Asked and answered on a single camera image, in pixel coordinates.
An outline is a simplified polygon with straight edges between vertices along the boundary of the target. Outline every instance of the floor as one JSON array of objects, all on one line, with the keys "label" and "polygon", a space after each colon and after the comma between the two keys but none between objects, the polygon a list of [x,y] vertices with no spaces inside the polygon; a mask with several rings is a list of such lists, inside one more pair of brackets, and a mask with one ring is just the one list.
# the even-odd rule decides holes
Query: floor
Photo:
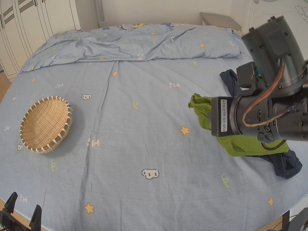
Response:
[{"label": "floor", "polygon": [[[4,97],[4,95],[6,94],[7,90],[9,89],[11,83],[10,81],[7,79],[5,73],[0,73],[0,103]],[[2,210],[2,208],[4,207],[4,202],[0,199],[0,210]],[[25,226],[29,227],[29,220],[24,218],[22,215],[18,214],[16,211],[14,211],[13,216],[19,220],[22,224],[24,224]],[[258,229],[256,231],[267,231],[269,229],[273,229],[279,222],[282,221],[282,217],[279,217],[277,220],[273,221],[272,223],[270,223],[269,225],[264,226],[261,229]],[[280,230],[282,228],[282,224],[280,223],[275,230]]]}]

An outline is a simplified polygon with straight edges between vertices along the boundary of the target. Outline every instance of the green clothing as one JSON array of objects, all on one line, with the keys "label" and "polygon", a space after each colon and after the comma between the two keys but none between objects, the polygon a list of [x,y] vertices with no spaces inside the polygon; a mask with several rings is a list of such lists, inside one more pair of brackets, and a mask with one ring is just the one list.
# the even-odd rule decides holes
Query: green clothing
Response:
[{"label": "green clothing", "polygon": [[[208,113],[211,111],[211,97],[202,97],[199,94],[194,94],[188,103],[189,108],[193,108],[199,118],[199,124],[202,128],[212,130],[212,123],[208,120]],[[231,156],[262,156],[282,152],[288,152],[287,143],[273,151],[268,151],[263,148],[260,141],[256,137],[244,135],[233,135],[228,137],[216,137],[218,142],[226,149]],[[281,140],[266,144],[268,147],[275,147]]]}]

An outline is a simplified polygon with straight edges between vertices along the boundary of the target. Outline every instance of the cable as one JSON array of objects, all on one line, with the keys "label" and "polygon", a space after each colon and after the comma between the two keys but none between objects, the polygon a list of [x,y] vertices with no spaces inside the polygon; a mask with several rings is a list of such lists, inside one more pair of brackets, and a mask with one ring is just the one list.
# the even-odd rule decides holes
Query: cable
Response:
[{"label": "cable", "polygon": [[251,109],[256,106],[258,103],[260,103],[261,101],[263,101],[264,99],[268,98],[271,93],[277,88],[279,81],[281,80],[282,76],[283,76],[283,72],[285,69],[285,64],[283,62],[282,59],[280,59],[280,64],[279,64],[280,68],[279,68],[279,72],[277,77],[275,78],[274,82],[272,83],[272,85],[265,90],[256,100],[254,100],[244,111],[243,117],[242,117],[242,122],[246,127],[258,127],[258,126],[262,126],[265,125],[267,123],[270,123],[280,117],[282,117],[283,115],[285,115],[286,113],[288,113],[290,111],[290,108],[287,108],[285,110],[283,110],[281,113],[279,113],[278,115],[269,118],[266,121],[260,122],[260,123],[246,123],[245,118],[246,115],[249,113],[249,111],[251,111]]},{"label": "cable", "polygon": [[277,148],[279,148],[280,146],[282,146],[285,142],[286,142],[286,140],[283,140],[278,145],[276,145],[275,147],[267,147],[264,143],[261,143],[261,145],[264,149],[266,149],[268,151],[273,151],[273,150],[276,150]]},{"label": "cable", "polygon": [[288,218],[285,218],[285,219],[283,219],[281,222],[279,222],[273,229],[275,229],[279,224],[281,224],[283,221],[285,221],[285,220],[287,220],[287,219],[290,219],[290,218],[292,218],[292,217],[295,217],[295,216],[297,216],[297,215],[294,215],[294,216],[291,216],[291,217],[288,217]]}]

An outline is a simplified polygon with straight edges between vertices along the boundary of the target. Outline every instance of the nightstand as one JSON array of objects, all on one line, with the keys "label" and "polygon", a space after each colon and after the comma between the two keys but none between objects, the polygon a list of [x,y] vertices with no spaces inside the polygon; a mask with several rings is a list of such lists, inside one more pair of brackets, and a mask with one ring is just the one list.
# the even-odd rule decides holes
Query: nightstand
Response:
[{"label": "nightstand", "polygon": [[237,24],[231,17],[214,13],[200,13],[203,26],[219,26],[224,28],[232,28],[237,31],[242,30],[242,27]]}]

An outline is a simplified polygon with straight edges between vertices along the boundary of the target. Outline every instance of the woven bamboo basket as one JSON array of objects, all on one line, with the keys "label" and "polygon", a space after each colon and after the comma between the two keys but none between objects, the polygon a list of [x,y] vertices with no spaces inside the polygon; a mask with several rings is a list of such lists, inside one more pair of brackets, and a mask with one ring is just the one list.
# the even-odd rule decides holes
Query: woven bamboo basket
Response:
[{"label": "woven bamboo basket", "polygon": [[33,104],[22,119],[20,138],[27,149],[36,153],[53,151],[67,136],[72,125],[70,104],[50,96]]}]

